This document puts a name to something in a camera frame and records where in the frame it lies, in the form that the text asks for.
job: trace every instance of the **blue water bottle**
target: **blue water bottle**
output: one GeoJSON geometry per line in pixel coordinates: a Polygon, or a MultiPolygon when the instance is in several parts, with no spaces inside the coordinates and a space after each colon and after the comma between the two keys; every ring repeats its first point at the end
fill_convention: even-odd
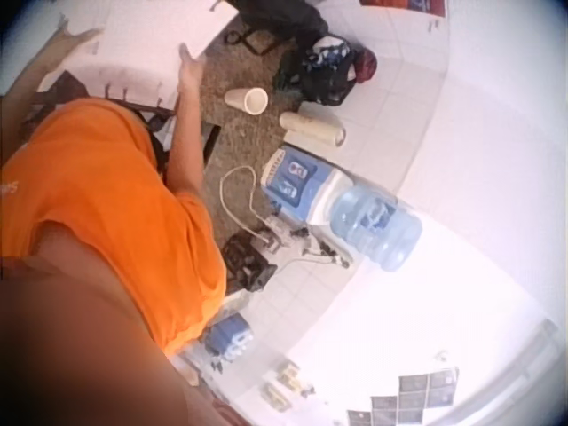
{"type": "Polygon", "coordinates": [[[422,234],[422,222],[386,201],[377,191],[356,185],[331,209],[331,229],[385,271],[396,271],[422,234]]]}

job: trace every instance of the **white cup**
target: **white cup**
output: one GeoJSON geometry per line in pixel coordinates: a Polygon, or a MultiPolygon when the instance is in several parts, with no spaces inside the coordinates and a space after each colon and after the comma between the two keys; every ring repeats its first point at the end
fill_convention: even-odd
{"type": "Polygon", "coordinates": [[[268,93],[260,87],[232,89],[225,94],[225,103],[245,113],[259,115],[268,106],[268,93]]]}

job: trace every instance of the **electrical cord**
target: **electrical cord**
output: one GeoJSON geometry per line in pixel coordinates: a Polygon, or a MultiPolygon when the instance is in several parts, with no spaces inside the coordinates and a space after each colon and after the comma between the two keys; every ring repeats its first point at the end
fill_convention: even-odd
{"type": "Polygon", "coordinates": [[[279,275],[294,262],[306,262],[307,264],[336,264],[333,260],[329,260],[329,262],[320,262],[319,260],[296,258],[286,262],[281,268],[278,268],[278,271],[276,271],[273,276],[275,277],[276,275],[279,275]]]}
{"type": "Polygon", "coordinates": [[[227,171],[225,173],[225,175],[223,177],[221,177],[221,180],[219,182],[219,199],[221,201],[221,206],[223,207],[223,209],[225,210],[225,213],[234,221],[235,224],[237,224],[238,226],[240,226],[242,229],[244,229],[245,231],[247,231],[248,233],[250,233],[251,235],[253,235],[254,237],[257,237],[258,239],[264,241],[266,244],[270,244],[270,240],[268,240],[266,237],[264,237],[263,235],[261,235],[260,233],[257,233],[255,231],[253,231],[252,229],[250,229],[248,226],[246,226],[245,224],[243,224],[241,222],[241,220],[236,217],[227,207],[227,205],[225,204],[225,196],[224,196],[224,185],[225,185],[225,180],[231,176],[233,173],[239,171],[239,170],[248,170],[251,174],[252,174],[252,186],[250,188],[250,193],[248,195],[248,209],[252,212],[253,215],[255,215],[255,217],[260,220],[263,224],[265,224],[269,229],[270,226],[266,223],[266,220],[264,220],[263,217],[261,217],[258,213],[255,212],[255,210],[252,207],[252,201],[254,199],[254,193],[255,193],[255,188],[256,188],[256,182],[258,180],[258,177],[256,176],[256,172],[255,170],[250,167],[250,166],[239,166],[239,167],[235,167],[234,169],[230,169],[229,171],[227,171]]]}

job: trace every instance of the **paper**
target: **paper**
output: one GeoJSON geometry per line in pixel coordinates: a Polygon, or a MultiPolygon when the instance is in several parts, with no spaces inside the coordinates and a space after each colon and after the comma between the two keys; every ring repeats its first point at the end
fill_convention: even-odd
{"type": "Polygon", "coordinates": [[[87,86],[92,96],[173,109],[177,99],[178,48],[186,43],[201,55],[234,18],[228,3],[216,0],[59,0],[53,7],[65,16],[69,32],[104,28],[48,75],[47,91],[63,70],[87,86]]]}

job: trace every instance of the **orange t-shirt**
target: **orange t-shirt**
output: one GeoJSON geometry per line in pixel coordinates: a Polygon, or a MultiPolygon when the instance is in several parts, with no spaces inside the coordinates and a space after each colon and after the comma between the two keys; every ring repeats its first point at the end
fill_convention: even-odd
{"type": "Polygon", "coordinates": [[[5,165],[2,256],[29,255],[45,221],[106,259],[166,353],[199,336],[225,295],[205,206],[166,188],[142,122],[116,104],[67,104],[5,165]]]}

